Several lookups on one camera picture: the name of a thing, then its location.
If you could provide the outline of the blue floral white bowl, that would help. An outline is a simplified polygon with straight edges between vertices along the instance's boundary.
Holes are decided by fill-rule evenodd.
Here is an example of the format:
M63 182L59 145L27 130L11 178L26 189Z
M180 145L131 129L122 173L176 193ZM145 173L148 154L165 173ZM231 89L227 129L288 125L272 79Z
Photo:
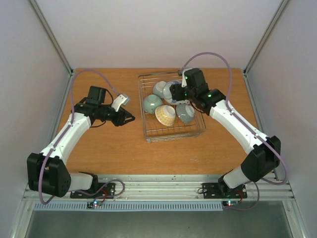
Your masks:
M190 104L189 100L177 101L177 100L174 100L172 98L170 87L171 87L171 85L177 85L177 84L181 84L181 83L179 81L177 81L177 80L167 82L166 85L163 88L163 98L165 99L165 101L167 103L169 103L171 105L180 105L180 104L189 105Z

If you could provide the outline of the grey speckled bowl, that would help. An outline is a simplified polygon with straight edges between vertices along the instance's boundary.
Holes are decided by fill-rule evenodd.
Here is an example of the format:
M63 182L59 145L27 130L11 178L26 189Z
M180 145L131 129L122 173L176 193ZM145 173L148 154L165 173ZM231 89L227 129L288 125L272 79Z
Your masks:
M195 116L194 108L187 104L180 104L176 106L176 113L184 124L190 124Z

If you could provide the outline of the pale green bowl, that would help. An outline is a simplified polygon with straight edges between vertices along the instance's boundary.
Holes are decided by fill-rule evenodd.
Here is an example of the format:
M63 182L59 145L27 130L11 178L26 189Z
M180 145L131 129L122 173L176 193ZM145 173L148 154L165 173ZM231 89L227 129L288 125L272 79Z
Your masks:
M160 97L161 99L164 98L164 95L163 95L163 89L166 85L166 82L165 81L159 81L157 82L154 86L153 86L153 89L152 89L152 93L158 97Z

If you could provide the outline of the yellow blue patterned bowl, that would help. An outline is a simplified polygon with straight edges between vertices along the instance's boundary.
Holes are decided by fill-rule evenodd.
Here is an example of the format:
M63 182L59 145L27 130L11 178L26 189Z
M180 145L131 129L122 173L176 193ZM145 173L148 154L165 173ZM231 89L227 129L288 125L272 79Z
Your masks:
M175 123L176 111L172 106L163 105L156 108L155 116L161 124L172 126Z

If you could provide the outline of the green ring patterned bowl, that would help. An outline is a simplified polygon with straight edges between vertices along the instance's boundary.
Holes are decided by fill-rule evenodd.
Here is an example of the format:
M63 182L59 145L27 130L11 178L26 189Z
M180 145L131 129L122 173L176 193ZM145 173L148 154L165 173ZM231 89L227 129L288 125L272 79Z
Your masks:
M151 94L148 95L143 100L143 110L146 113L154 114L157 107L163 106L163 101L157 95Z

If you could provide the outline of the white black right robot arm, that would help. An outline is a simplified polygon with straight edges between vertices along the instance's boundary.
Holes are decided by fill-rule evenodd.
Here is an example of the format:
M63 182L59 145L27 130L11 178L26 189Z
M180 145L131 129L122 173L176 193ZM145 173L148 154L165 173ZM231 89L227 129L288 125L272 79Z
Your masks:
M242 146L247 154L240 166L218 179L223 197L231 196L246 182L257 182L280 164L281 142L268 137L243 118L218 89L209 89L203 72L198 68L182 72L182 81L164 89L164 95L174 101L189 101L206 115L220 123Z

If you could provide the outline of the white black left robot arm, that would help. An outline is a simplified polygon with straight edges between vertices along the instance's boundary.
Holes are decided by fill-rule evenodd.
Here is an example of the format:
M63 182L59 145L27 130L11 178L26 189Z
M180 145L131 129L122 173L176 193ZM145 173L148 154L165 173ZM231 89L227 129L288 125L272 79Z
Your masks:
M78 172L71 174L66 168L69 155L82 135L96 120L110 121L115 126L123 126L135 120L135 117L124 109L130 97L120 94L105 104L105 88L91 86L87 97L73 106L68 120L40 153L31 153L27 158L28 185L39 195L43 193L63 197L68 192L82 191L88 197L99 194L100 185L95 174Z

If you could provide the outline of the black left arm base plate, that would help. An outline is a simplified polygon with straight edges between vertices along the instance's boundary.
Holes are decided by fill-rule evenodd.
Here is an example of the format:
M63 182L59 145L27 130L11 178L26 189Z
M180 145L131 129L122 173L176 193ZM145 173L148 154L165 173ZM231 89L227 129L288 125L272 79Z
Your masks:
M73 191L70 193L70 198L72 199L94 199L96 197L104 197L107 195L114 195L115 192L115 183L111 182L107 186L103 187L98 193L95 195L86 195L85 193L81 193L78 191Z

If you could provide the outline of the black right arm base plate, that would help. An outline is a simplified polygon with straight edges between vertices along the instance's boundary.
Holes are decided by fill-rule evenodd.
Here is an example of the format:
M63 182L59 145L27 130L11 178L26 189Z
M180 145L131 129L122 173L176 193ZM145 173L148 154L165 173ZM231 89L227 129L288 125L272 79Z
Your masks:
M216 182L202 183L201 190L204 199L244 199L248 197L244 184L227 192L225 195L221 193Z

